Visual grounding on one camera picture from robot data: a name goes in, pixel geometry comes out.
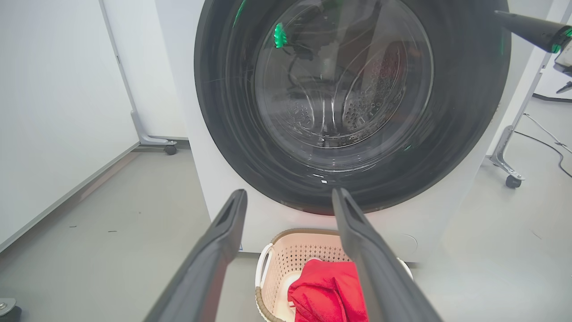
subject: laundry basket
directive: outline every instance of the laundry basket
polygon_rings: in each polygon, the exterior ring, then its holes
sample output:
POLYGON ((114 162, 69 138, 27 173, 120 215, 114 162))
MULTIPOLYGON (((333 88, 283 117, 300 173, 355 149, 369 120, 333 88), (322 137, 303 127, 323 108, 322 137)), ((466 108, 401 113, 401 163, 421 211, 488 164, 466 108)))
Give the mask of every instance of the laundry basket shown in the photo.
MULTIPOLYGON (((350 262, 337 231, 321 229, 286 230, 260 254, 256 266, 256 305, 268 322, 293 322, 288 305, 288 288, 300 275, 304 264, 317 257, 327 262, 350 262)), ((411 271, 400 260, 411 278, 411 271)))

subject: door glass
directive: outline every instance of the door glass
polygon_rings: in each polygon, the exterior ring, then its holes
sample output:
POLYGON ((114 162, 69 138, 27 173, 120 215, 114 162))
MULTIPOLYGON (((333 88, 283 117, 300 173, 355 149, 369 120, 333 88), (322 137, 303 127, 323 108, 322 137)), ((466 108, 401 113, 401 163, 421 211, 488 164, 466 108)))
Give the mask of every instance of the door glass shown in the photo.
POLYGON ((407 148, 433 66, 415 14, 395 0, 302 0, 269 30, 256 100, 276 143, 325 171, 370 167, 407 148))

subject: front-loading washing machine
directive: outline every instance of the front-loading washing machine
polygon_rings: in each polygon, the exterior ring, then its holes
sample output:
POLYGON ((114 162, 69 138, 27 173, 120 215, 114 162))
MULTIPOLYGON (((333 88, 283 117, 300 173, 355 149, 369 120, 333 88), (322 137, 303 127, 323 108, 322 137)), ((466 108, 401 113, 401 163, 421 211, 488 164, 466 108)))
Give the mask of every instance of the front-loading washing machine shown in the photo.
POLYGON ((335 229, 344 187, 398 257, 426 258, 496 130, 511 38, 494 10, 506 0, 157 0, 211 218, 246 189, 242 247, 260 252, 335 229))

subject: whiteboard stand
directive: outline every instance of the whiteboard stand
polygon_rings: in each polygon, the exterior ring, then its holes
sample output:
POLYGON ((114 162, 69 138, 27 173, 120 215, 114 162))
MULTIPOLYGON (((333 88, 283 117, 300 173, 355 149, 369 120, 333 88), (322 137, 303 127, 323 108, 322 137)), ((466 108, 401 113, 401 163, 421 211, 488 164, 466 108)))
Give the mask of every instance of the whiteboard stand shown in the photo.
POLYGON ((522 102, 521 108, 517 113, 517 117, 514 119, 513 123, 505 128, 500 136, 499 143, 496 145, 495 150, 492 152, 492 155, 488 156, 491 162, 503 169, 509 176, 506 178, 506 186, 509 188, 518 188, 521 186, 522 181, 524 181, 525 177, 520 173, 516 172, 506 161, 505 161, 505 149, 506 146, 509 144, 510 138, 513 136, 514 130, 516 129, 518 123, 521 120, 523 113, 525 112, 526 106, 529 104, 530 98, 532 97, 534 90, 536 89, 538 82, 540 82, 540 77, 542 76, 543 71, 546 69, 546 64, 550 60, 552 56, 551 53, 546 53, 541 67, 538 69, 538 73, 534 77, 534 80, 530 86, 530 89, 526 95, 526 99, 522 102))
POLYGON ((109 19, 107 12, 105 11, 104 0, 100 0, 101 13, 104 16, 105 26, 108 30, 109 40, 111 41, 111 46, 113 47, 113 53, 117 60, 117 66, 121 72, 121 78, 123 79, 123 84, 125 85, 125 90, 127 91, 127 96, 129 97, 129 102, 131 103, 131 118, 133 119, 133 124, 135 125, 135 130, 137 131, 137 136, 139 137, 139 142, 146 146, 165 146, 165 152, 168 155, 173 155, 177 153, 177 148, 174 146, 177 141, 167 140, 167 139, 157 139, 151 138, 145 131, 145 127, 141 122, 139 113, 137 113, 137 107, 135 106, 135 101, 133 100, 133 95, 131 94, 131 88, 127 82, 127 77, 125 77, 125 71, 123 70, 123 65, 119 59, 119 52, 117 51, 117 46, 115 45, 115 39, 113 38, 113 32, 111 31, 111 26, 109 25, 109 19))

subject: gray floor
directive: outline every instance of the gray floor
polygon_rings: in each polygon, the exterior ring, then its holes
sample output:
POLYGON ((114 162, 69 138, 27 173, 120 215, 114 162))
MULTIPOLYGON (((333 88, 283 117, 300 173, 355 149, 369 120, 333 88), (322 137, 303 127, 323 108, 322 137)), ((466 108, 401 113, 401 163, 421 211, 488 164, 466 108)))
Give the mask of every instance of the gray floor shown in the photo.
MULTIPOLYGON (((572 104, 533 100, 527 112, 572 144, 572 104)), ((546 142, 530 120, 518 131, 546 142)), ((572 155, 563 166, 572 171, 572 155)), ((47 217, 0 254, 0 296, 26 321, 141 321, 209 224, 192 154, 143 152, 79 205, 47 217)), ((445 321, 571 320, 572 179, 549 148, 515 135, 516 190, 483 162, 434 255, 413 267, 445 321)), ((257 257, 227 270, 217 321, 263 321, 254 302, 257 257)))

